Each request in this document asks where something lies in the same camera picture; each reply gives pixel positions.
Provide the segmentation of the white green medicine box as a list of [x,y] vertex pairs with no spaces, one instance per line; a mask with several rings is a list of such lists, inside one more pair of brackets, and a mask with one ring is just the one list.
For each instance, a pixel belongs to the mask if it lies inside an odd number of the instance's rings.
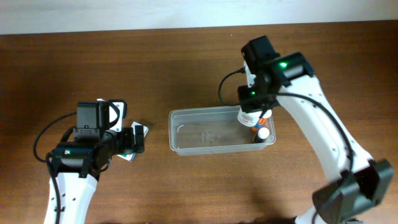
[[140,123],[133,122],[130,128],[122,128],[118,134],[119,149],[116,155],[132,162],[137,154],[145,151],[145,136],[148,128]]

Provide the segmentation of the orange bottle white cap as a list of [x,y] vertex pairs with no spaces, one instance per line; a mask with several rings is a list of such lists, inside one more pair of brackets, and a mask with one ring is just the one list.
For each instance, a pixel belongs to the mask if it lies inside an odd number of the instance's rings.
[[255,133],[258,132],[262,126],[265,124],[265,122],[272,116],[272,110],[267,110],[265,112],[262,112],[260,114],[259,120],[257,123],[251,128],[252,131]]

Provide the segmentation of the clear sanitizer bottle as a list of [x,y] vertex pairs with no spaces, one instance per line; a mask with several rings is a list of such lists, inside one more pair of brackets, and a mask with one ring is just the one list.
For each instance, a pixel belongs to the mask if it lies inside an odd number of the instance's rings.
[[238,121],[247,127],[253,127],[259,121],[259,117],[262,114],[262,111],[252,112],[252,113],[245,113],[242,108],[239,109],[237,119]]

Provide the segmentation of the black bottle white cap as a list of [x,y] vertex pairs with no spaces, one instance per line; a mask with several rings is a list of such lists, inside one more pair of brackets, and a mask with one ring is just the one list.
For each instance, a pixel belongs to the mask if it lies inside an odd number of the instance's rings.
[[269,137],[270,131],[267,128],[260,128],[252,140],[253,144],[264,143]]

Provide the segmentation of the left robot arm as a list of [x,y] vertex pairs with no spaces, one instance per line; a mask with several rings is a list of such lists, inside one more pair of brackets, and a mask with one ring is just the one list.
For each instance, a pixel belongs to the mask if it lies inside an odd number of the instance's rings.
[[124,100],[80,102],[76,125],[46,154],[49,202],[45,223],[84,223],[100,175],[114,156],[144,152],[146,127],[123,127]]

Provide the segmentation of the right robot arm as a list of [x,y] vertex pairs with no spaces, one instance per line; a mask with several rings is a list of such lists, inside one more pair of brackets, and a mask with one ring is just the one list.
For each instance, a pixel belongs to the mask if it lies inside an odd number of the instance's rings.
[[300,52],[281,56],[266,36],[250,40],[241,54],[248,79],[238,88],[242,111],[264,114],[283,107],[304,133],[328,180],[295,222],[351,223],[378,206],[394,169],[386,159],[375,161],[350,135],[307,59]]

